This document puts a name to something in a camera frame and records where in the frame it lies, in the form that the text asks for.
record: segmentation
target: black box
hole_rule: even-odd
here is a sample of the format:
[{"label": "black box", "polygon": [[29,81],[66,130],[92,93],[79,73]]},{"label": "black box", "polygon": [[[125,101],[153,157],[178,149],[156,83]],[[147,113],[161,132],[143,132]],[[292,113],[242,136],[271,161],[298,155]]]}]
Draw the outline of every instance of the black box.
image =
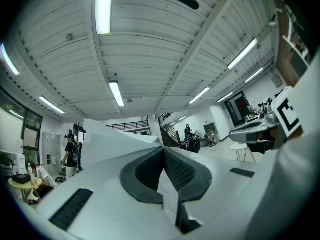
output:
[{"label": "black box", "polygon": [[27,182],[31,181],[31,176],[28,174],[18,174],[18,175],[13,175],[12,180],[16,183],[19,184],[25,184]]}]

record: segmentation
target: round table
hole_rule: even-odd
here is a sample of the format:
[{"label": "round table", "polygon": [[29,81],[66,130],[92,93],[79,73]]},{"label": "round table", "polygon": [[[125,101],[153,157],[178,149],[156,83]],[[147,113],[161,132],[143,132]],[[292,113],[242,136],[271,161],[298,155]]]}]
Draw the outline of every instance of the round table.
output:
[{"label": "round table", "polygon": [[245,150],[245,153],[244,153],[244,159],[243,161],[245,162],[246,161],[246,155],[247,155],[247,149],[249,150],[252,158],[253,158],[253,161],[256,162],[255,158],[254,158],[254,155],[252,154],[252,152],[250,151],[250,149],[248,148],[248,145],[247,143],[239,143],[239,142],[236,142],[234,144],[231,145],[230,149],[232,150],[235,150],[236,151],[236,160],[237,161],[241,161],[240,159],[240,155],[239,155],[239,150]]},{"label": "round table", "polygon": [[12,178],[10,178],[8,182],[15,189],[21,190],[23,201],[28,204],[28,197],[26,196],[26,190],[33,189],[33,192],[35,193],[36,197],[39,198],[39,200],[41,200],[35,188],[39,187],[42,184],[42,179],[35,177],[34,180],[35,180],[35,183],[33,185],[31,184],[31,181],[25,184],[20,184],[18,182],[13,181]]}]

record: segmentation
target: striped shirt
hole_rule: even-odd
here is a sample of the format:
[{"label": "striped shirt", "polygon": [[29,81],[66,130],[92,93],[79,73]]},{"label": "striped shirt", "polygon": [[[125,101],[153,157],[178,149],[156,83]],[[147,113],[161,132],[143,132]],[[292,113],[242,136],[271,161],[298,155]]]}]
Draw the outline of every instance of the striped shirt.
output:
[{"label": "striped shirt", "polygon": [[56,188],[58,187],[58,184],[54,181],[54,179],[51,177],[51,175],[42,167],[38,167],[36,169],[38,178],[44,180],[45,178],[48,178],[48,184],[49,187]]}]

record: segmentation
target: white pants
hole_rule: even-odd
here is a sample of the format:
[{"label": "white pants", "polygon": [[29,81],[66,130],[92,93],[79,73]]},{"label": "white pants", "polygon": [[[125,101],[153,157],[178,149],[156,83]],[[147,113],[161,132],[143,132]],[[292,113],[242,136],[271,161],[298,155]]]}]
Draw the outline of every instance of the white pants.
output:
[{"label": "white pants", "polygon": [[66,176],[66,179],[71,179],[74,175],[76,175],[78,173],[77,171],[77,167],[66,167],[65,168],[65,176]]}]

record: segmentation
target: rectangular light fixture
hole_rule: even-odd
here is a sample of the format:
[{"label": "rectangular light fixture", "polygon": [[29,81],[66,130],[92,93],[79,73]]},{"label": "rectangular light fixture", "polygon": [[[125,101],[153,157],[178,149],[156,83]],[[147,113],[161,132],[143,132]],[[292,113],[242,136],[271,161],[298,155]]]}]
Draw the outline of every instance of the rectangular light fixture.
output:
[{"label": "rectangular light fixture", "polygon": [[260,68],[257,72],[255,72],[252,76],[250,76],[247,80],[245,80],[246,83],[248,83],[249,81],[251,81],[253,78],[255,78],[262,70],[264,70],[264,68]]},{"label": "rectangular light fixture", "polygon": [[258,43],[258,40],[253,39],[237,57],[228,65],[228,69],[232,70]]},{"label": "rectangular light fixture", "polygon": [[121,96],[118,82],[117,81],[110,81],[109,86],[111,88],[113,96],[114,96],[116,102],[118,103],[119,107],[124,107],[125,104],[124,104],[124,101]]},{"label": "rectangular light fixture", "polygon": [[182,119],[184,119],[184,118],[186,118],[186,117],[187,117],[186,115],[185,115],[184,117],[181,117],[181,118],[179,119],[179,121],[182,120]]},{"label": "rectangular light fixture", "polygon": [[219,103],[219,102],[222,102],[224,99],[228,98],[228,97],[231,96],[232,94],[234,94],[234,93],[233,93],[233,92],[229,93],[227,96],[225,96],[225,97],[223,97],[222,99],[220,99],[220,100],[218,101],[218,103]]},{"label": "rectangular light fixture", "polygon": [[98,35],[111,32],[112,0],[95,0],[95,26]]},{"label": "rectangular light fixture", "polygon": [[20,74],[19,70],[16,68],[16,66],[14,65],[14,63],[12,62],[12,60],[10,59],[6,48],[4,46],[4,44],[1,44],[1,53],[6,61],[6,63],[8,64],[8,66],[10,67],[10,69],[13,71],[13,73],[17,76]]},{"label": "rectangular light fixture", "polygon": [[63,110],[61,110],[60,108],[58,108],[57,106],[53,105],[49,100],[47,100],[45,97],[41,96],[39,97],[40,100],[42,100],[45,104],[49,105],[51,108],[53,108],[54,110],[58,111],[61,114],[64,114],[65,112]]},{"label": "rectangular light fixture", "polygon": [[23,116],[17,114],[16,112],[14,112],[14,111],[12,111],[12,110],[9,110],[9,112],[10,112],[11,114],[14,114],[14,115],[17,116],[17,117],[20,117],[21,119],[24,119]]},{"label": "rectangular light fixture", "polygon": [[200,92],[197,96],[195,96],[195,97],[189,102],[189,104],[194,103],[197,99],[199,99],[202,95],[204,95],[204,94],[205,94],[207,91],[209,91],[209,90],[210,90],[209,87],[204,88],[202,92]]}]

